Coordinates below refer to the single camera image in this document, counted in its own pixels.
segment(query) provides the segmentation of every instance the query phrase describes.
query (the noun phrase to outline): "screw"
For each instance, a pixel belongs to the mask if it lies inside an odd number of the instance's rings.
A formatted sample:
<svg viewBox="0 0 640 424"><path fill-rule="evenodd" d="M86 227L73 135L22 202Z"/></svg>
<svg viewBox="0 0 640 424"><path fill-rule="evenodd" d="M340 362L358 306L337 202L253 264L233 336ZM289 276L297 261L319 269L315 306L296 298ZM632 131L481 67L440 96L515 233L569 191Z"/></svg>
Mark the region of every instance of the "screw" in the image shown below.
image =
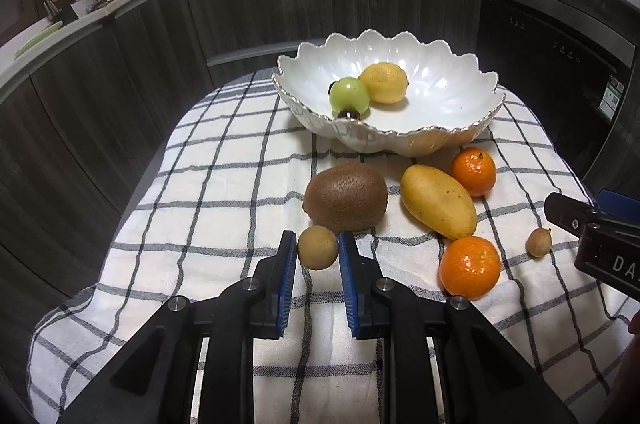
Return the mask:
<svg viewBox="0 0 640 424"><path fill-rule="evenodd" d="M449 304L456 310L466 310L469 307L469 301L463 296L449 298Z"/></svg>
<svg viewBox="0 0 640 424"><path fill-rule="evenodd" d="M182 296L174 296L167 301L166 306L172 312L180 312L185 306L187 306L187 298Z"/></svg>
<svg viewBox="0 0 640 424"><path fill-rule="evenodd" d="M376 287L382 292L389 292L389 290L393 290L396 287L396 282L391 278L380 278L376 281Z"/></svg>
<svg viewBox="0 0 640 424"><path fill-rule="evenodd" d="M260 280L257 278L251 277L242 280L242 288L244 290L251 292L252 290L256 290L258 287L260 287Z"/></svg>

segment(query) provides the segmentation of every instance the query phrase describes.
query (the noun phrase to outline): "green and white sticker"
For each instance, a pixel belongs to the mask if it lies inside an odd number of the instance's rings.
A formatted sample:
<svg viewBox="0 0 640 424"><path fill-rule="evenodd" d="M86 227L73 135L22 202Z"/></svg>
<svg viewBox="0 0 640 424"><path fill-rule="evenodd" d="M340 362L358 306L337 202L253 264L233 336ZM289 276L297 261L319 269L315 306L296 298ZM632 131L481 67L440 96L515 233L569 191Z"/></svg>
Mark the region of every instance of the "green and white sticker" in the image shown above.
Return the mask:
<svg viewBox="0 0 640 424"><path fill-rule="evenodd" d="M600 101L600 106L598 107L600 112L609 120L613 120L613 115L615 115L618 109L618 104L620 104L624 90L625 86L611 75L607 87L604 90L602 101Z"/></svg>

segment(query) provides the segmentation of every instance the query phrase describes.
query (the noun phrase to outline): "green plate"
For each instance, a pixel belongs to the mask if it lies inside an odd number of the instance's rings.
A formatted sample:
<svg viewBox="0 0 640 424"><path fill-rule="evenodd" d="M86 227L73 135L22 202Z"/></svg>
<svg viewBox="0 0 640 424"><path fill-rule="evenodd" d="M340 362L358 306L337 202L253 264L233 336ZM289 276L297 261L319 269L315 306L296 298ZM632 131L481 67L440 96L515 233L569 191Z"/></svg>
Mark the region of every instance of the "green plate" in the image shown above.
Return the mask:
<svg viewBox="0 0 640 424"><path fill-rule="evenodd" d="M60 26L62 26L62 21L58 21L53 25L47 26L47 28L41 31L41 33L33 36L33 38L29 39L29 41L27 41L20 50L15 52L15 58L20 57L24 52L29 50L29 48L31 48L32 46L35 46L43 39L48 38L50 35L52 35L53 32L57 32L60 29Z"/></svg>

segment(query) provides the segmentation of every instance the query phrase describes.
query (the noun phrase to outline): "green grape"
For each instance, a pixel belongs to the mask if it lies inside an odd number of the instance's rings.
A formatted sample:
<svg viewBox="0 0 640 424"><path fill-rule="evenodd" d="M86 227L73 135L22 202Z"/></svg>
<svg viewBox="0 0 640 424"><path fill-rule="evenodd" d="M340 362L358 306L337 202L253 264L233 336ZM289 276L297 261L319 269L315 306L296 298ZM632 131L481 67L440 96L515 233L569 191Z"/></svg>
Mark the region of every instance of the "green grape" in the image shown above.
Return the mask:
<svg viewBox="0 0 640 424"><path fill-rule="evenodd" d="M334 111L355 109L362 114L369 108L369 91L358 79L344 77L331 87L329 102Z"/></svg>

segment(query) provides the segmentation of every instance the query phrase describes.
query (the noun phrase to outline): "scalloped bowl rim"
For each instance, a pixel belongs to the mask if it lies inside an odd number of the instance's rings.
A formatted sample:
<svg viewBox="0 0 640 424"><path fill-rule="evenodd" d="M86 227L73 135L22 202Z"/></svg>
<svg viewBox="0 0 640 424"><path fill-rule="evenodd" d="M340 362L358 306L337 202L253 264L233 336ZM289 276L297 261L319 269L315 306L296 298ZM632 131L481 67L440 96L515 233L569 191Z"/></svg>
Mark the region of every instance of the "scalloped bowl rim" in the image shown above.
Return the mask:
<svg viewBox="0 0 640 424"><path fill-rule="evenodd" d="M446 128L443 126L437 126L437 125L431 125L431 126L423 126L421 128L412 130L412 131L407 131L407 132L399 132L399 131L395 131L395 130L387 130L387 131L382 131L379 130L378 128L376 128L375 126L365 122L364 120L358 120L358 119L347 119L347 118L331 118L328 117L327 115L323 115L321 113L316 113L315 111L313 111L311 108L309 108L306 104L304 104L303 102L301 102L297 97L295 97L294 95L290 94L288 91L286 91L278 82L278 77L282 76L283 71L282 71L282 67L280 65L280 61L282 60L283 57L287 57L290 58L292 60L298 60L298 58L300 57L300 48L304 45L304 46L309 46L312 47L316 50L321 50L322 48L325 48L327 46L327 44L329 43L329 41L331 39L334 38L342 38L345 39L347 41L351 41L351 42L355 42L355 41L359 41L360 38L362 36L364 36L365 34L370 34L370 33L375 33L377 35L379 35L381 38L386 39L387 41L392 41L394 39L396 39L398 36L406 36L409 35L412 38L414 38L414 41L417 44L420 44L421 46L429 46L431 44L437 44L437 43L444 43L447 47L447 50L449 51L449 53L451 55L453 55L454 57L463 57L463 55L456 55L453 53L453 51L451 50L451 47L449 46L449 43L447 41L445 41L444 39L436 39L435 41L431 41L431 42L421 42L418 41L418 39L411 33L411 32L400 32L399 34L396 34L394 37L392 38L387 38L385 36L383 36L382 34L380 34L377 30L374 30L372 28L369 28L367 30L364 30L363 33L361 33L357 38L348 38L342 34L340 34L339 32L334 32L333 34L329 35L329 37L326 38L326 41L321 44L321 45L316 45L316 44L312 44L311 42L307 42L307 41L303 41L298 45L298 49L296 51L296 57L289 57L288 55L279 55L278 56L278 73L273 72L271 74L271 81L273 82L274 86L276 87L277 92L279 92L280 94L284 95L285 97L287 97L290 101L294 102L295 104L298 104L301 108L303 108L304 110L306 110L306 112L308 112L308 114L310 114L312 117L315 117L319 120L323 120L326 123L329 123L330 125L338 125L341 123L356 123L359 125L362 125L372 131L374 131L377 134L380 134L382 136L397 136L397 137L408 137L408 136L413 136L413 135L417 135L420 133L425 133L425 132L433 132L433 131L439 131L439 132L443 132L443 133L448 133L448 134L457 134L457 133L462 133L465 131L469 131L472 128L476 128L479 125L483 124L484 122L486 122L487 120L491 119L492 117L494 117L498 110L502 107L502 105L504 104L504 101L506 99L506 93L502 93L502 99L500 99L500 101L498 102L498 104L491 108L491 110L489 110L489 112L484 115L484 117L482 117L481 119L475 121L472 124L469 124L468 126L464 126L464 127L460 127L460 128ZM478 63L478 57L476 57L476 54L469 54L469 55L473 55L476 63ZM495 71L489 71L489 72L480 72L482 74L494 74L495 75L495 84L494 84L494 89L493 92L494 94L496 93L496 90L498 88L498 74Z"/></svg>

